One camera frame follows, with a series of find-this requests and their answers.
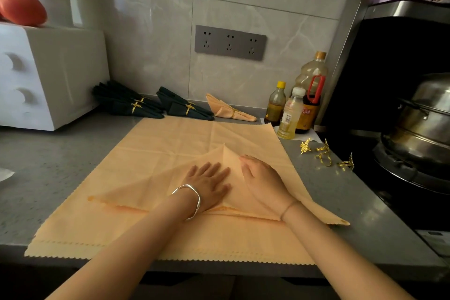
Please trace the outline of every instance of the wall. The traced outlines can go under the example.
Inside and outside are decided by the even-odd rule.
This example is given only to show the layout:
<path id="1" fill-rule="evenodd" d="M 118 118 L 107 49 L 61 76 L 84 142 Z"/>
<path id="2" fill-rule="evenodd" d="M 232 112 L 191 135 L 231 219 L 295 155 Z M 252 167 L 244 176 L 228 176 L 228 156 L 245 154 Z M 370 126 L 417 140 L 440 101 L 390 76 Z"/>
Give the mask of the wall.
<path id="1" fill-rule="evenodd" d="M 184 98 L 210 92 L 265 108 L 276 82 L 288 88 L 316 50 L 328 51 L 345 0 L 73 0 L 75 19 L 107 36 L 112 77 L 136 91 L 161 85 Z M 197 54 L 195 25 L 265 34 L 262 62 Z"/>

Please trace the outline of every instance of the pot lid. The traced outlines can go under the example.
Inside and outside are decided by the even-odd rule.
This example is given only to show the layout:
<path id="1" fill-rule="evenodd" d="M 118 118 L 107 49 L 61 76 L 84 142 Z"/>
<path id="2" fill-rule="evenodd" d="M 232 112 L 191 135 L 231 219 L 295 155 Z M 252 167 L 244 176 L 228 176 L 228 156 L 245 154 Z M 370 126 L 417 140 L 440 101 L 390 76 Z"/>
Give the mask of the pot lid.
<path id="1" fill-rule="evenodd" d="M 412 101 L 418 105 L 450 113 L 450 73 L 424 75 Z"/>

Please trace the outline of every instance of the power socket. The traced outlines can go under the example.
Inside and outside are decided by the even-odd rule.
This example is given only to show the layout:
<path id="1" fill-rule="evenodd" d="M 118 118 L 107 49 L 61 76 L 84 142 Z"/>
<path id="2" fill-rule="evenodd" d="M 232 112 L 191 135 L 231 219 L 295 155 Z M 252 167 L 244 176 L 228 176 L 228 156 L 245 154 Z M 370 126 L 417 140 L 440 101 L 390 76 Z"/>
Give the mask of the power socket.
<path id="1" fill-rule="evenodd" d="M 262 60 L 267 36 L 248 32 L 195 25 L 195 52 Z"/>

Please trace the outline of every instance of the kitchen counter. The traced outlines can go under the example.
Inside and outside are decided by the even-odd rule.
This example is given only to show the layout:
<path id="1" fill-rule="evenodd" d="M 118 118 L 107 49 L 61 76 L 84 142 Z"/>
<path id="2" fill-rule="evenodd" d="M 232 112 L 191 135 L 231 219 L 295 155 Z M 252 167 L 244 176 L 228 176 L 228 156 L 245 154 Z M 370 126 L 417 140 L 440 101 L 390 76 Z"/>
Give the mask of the kitchen counter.
<path id="1" fill-rule="evenodd" d="M 0 263 L 61 267 L 86 263 L 26 258 L 23 253 L 45 219 L 138 121 L 93 112 L 56 132 L 0 127 L 0 167 L 16 172 L 0 182 Z M 282 140 L 282 144 L 312 198 L 351 223 L 333 230 L 363 256 L 396 280 L 447 278 L 444 261 L 353 172 L 336 165 L 325 167 L 310 152 L 300 155 L 299 141 Z M 339 161 L 334 154 L 332 159 Z M 316 266 L 253 262 L 155 261 L 149 270 L 323 278 Z"/>

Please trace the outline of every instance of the white bottle cap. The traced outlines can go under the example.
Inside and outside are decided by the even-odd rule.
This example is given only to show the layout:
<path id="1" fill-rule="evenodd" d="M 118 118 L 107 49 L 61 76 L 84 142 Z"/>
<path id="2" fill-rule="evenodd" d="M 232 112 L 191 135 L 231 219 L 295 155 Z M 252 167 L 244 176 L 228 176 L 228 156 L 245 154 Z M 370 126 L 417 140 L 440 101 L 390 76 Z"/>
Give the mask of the white bottle cap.
<path id="1" fill-rule="evenodd" d="M 303 97 L 305 96 L 306 91 L 302 87 L 295 87 L 292 90 L 292 95 Z"/>

